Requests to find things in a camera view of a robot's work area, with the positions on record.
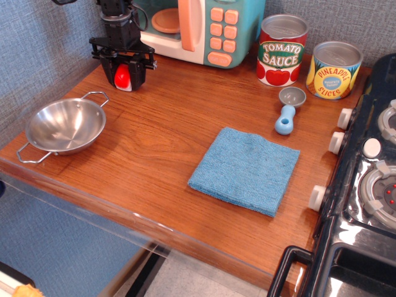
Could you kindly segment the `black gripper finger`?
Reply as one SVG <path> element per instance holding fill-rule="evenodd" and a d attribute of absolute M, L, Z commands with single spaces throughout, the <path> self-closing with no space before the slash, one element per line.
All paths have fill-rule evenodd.
<path fill-rule="evenodd" d="M 113 57 L 106 57 L 106 56 L 100 56 L 100 62 L 101 66 L 105 72 L 106 78 L 108 79 L 108 82 L 112 85 L 115 86 L 115 74 L 118 68 L 118 64 Z"/>
<path fill-rule="evenodd" d="M 138 90 L 145 82 L 146 69 L 143 62 L 132 61 L 127 64 L 129 83 L 132 91 Z"/>

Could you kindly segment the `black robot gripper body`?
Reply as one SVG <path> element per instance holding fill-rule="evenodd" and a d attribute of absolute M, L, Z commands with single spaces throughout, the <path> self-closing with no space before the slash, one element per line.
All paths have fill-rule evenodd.
<path fill-rule="evenodd" d="M 121 54 L 126 62 L 140 62 L 146 69 L 154 70 L 154 48 L 144 44 L 140 38 L 139 24 L 133 20 L 118 22 L 104 21 L 106 37 L 91 38 L 92 57 L 111 59 Z"/>

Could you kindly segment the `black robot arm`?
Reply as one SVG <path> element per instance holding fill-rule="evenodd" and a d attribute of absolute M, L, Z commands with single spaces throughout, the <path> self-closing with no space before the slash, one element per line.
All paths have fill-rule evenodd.
<path fill-rule="evenodd" d="M 100 60 L 108 82 L 119 90 L 132 92 L 145 82 L 146 70 L 154 70 L 157 62 L 155 50 L 141 41 L 146 31 L 140 25 L 139 12 L 143 9 L 133 1 L 97 1 L 105 37 L 89 40 L 92 56 Z"/>

